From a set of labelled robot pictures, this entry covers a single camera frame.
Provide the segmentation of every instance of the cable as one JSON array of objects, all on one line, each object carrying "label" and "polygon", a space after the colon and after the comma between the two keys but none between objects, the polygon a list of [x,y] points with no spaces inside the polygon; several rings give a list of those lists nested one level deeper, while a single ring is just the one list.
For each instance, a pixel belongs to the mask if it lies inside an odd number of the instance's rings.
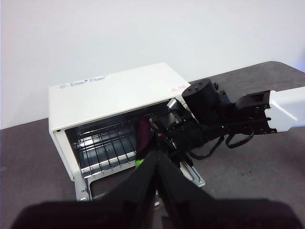
[{"label": "cable", "polygon": [[190,156],[191,156],[192,158],[194,158],[194,159],[196,159],[196,160],[203,160],[203,159],[206,159],[207,157],[210,157],[210,156],[214,153],[215,149],[216,149],[218,146],[220,146],[220,144],[221,144],[223,141],[224,141],[224,136],[221,136],[221,137],[218,139],[217,143],[214,145],[214,147],[210,150],[209,154],[207,154],[207,155],[197,155],[197,154],[193,153],[192,151],[190,151],[189,154],[190,154]]},{"label": "cable", "polygon": [[227,147],[229,147],[230,149],[233,149],[233,148],[236,148],[236,147],[239,147],[239,146],[242,146],[243,144],[246,144],[247,142],[249,142],[253,136],[254,136],[254,131],[252,129],[252,133],[247,136],[246,138],[244,138],[243,140],[240,140],[239,142],[236,142],[234,144],[229,144],[230,141],[233,139],[235,135],[229,135],[225,141],[225,144],[227,145]]}]

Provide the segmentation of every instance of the green marker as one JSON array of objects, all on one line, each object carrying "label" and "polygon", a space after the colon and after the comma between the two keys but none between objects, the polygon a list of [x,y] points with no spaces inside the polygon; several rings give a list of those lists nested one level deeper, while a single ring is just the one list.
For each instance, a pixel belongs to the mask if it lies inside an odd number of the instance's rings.
[{"label": "green marker", "polygon": [[144,159],[136,160],[136,161],[135,161],[135,167],[136,167],[136,168],[139,167],[139,165],[142,163],[143,160],[144,160]]}]

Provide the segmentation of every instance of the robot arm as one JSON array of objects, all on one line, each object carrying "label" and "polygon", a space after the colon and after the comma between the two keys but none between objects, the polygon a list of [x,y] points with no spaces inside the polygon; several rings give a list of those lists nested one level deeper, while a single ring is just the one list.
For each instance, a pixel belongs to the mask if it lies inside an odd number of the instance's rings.
[{"label": "robot arm", "polygon": [[265,110],[270,128],[278,132],[288,131],[291,127],[305,126],[305,87],[284,91],[271,91],[270,108]]},{"label": "robot arm", "polygon": [[[226,145],[235,148],[249,142],[254,135],[305,126],[305,87],[248,94],[232,103],[225,91],[218,91],[216,83],[203,79],[187,88],[182,97],[188,109],[176,99],[167,105],[175,122],[166,126],[156,116],[150,122],[162,134],[169,151],[175,155],[181,153],[183,159],[188,152],[196,159],[210,156],[226,135]],[[246,137],[232,143],[236,134]],[[191,152],[218,137],[219,141],[207,156]]]}]

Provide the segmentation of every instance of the warning label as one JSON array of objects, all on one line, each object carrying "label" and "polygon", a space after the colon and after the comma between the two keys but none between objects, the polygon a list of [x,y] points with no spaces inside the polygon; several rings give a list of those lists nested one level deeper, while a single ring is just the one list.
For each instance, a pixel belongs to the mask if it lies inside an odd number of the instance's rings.
[{"label": "warning label", "polygon": [[187,87],[188,87],[188,85],[180,85],[180,86],[177,86],[177,87],[171,87],[168,90],[170,92],[177,92],[177,91],[185,90]]},{"label": "warning label", "polygon": [[96,81],[103,80],[103,79],[107,78],[108,76],[109,75],[101,75],[101,76],[93,77],[93,78],[90,78],[90,79],[78,80],[78,81],[74,81],[74,82],[71,82],[71,83],[61,84],[61,85],[57,86],[57,89],[74,87],[74,86],[85,84],[85,83],[93,83],[93,82],[96,82]]}]

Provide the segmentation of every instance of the white wall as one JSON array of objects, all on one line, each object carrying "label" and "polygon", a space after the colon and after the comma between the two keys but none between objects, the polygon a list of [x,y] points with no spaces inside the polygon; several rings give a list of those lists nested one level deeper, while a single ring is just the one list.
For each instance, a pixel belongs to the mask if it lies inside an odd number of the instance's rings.
[{"label": "white wall", "polygon": [[48,117],[51,85],[157,62],[305,70],[304,0],[2,0],[1,22],[1,128]]}]

